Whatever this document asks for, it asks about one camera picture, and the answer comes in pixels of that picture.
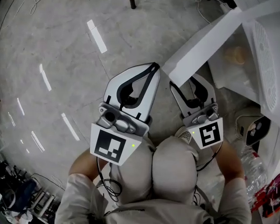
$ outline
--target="water bottle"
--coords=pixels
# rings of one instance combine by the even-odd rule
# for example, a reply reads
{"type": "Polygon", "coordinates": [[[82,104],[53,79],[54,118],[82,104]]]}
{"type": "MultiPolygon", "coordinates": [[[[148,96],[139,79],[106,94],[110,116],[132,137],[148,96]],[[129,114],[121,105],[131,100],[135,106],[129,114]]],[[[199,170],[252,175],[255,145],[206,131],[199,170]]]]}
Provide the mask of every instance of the water bottle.
{"type": "Polygon", "coordinates": [[[266,166],[252,148],[245,148],[241,155],[241,161],[245,171],[246,191],[249,200],[255,193],[261,190],[267,181],[266,166]]]}

